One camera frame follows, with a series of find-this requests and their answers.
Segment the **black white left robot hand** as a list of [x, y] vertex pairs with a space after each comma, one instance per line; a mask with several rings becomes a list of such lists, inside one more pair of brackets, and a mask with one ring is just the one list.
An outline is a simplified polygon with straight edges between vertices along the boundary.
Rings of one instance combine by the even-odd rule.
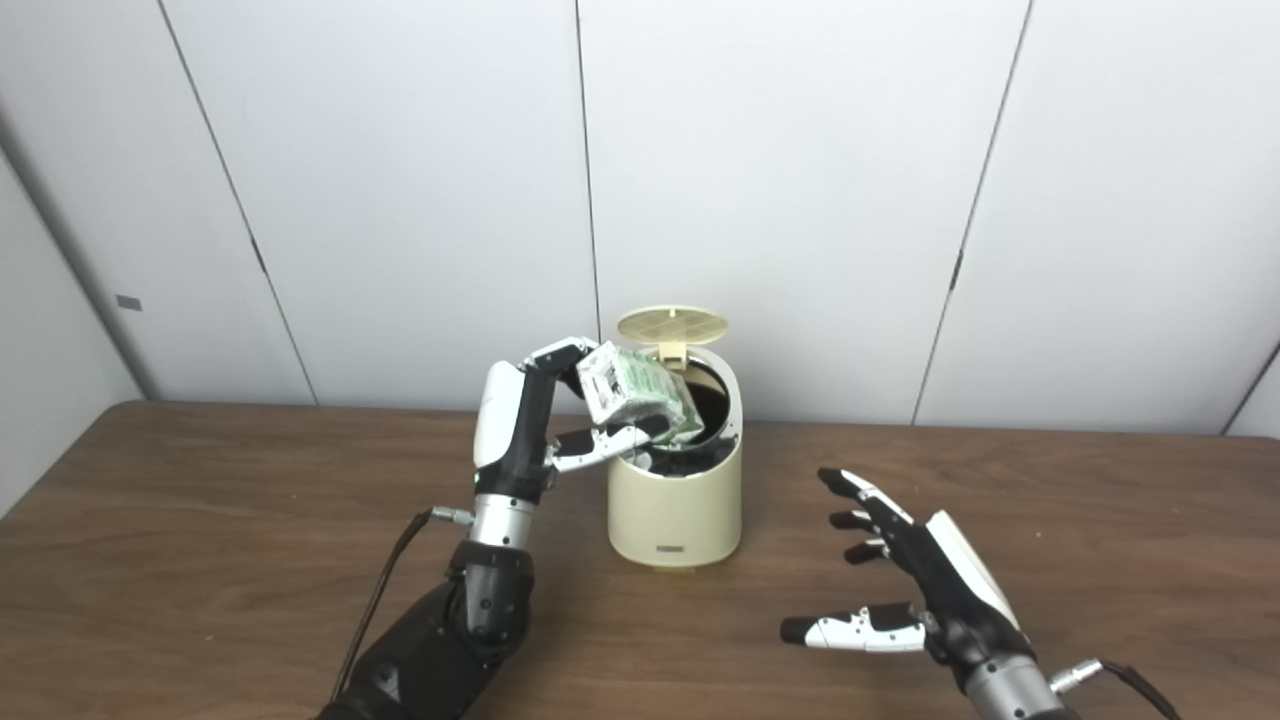
[[509, 496], [538, 505], [564, 471], [576, 471], [645, 447], [671, 430], [663, 414], [631, 421], [596, 421], [550, 438], [556, 389], [582, 396], [577, 365], [599, 342], [568, 337], [532, 352], [520, 364], [490, 368], [474, 438], [475, 493]]

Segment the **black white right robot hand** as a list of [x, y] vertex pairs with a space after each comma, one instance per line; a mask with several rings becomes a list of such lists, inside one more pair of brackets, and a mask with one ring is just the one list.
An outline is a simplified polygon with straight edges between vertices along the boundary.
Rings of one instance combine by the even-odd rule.
[[927, 652], [952, 671], [959, 689], [1001, 659], [1037, 659], [998, 583], [946, 511], [916, 521], [854, 471], [820, 468], [817, 475], [831, 493], [856, 505], [831, 514], [829, 524], [867, 534], [845, 550], [845, 562], [893, 564], [916, 584], [923, 603], [786, 618], [780, 624], [782, 642], [864, 653]]

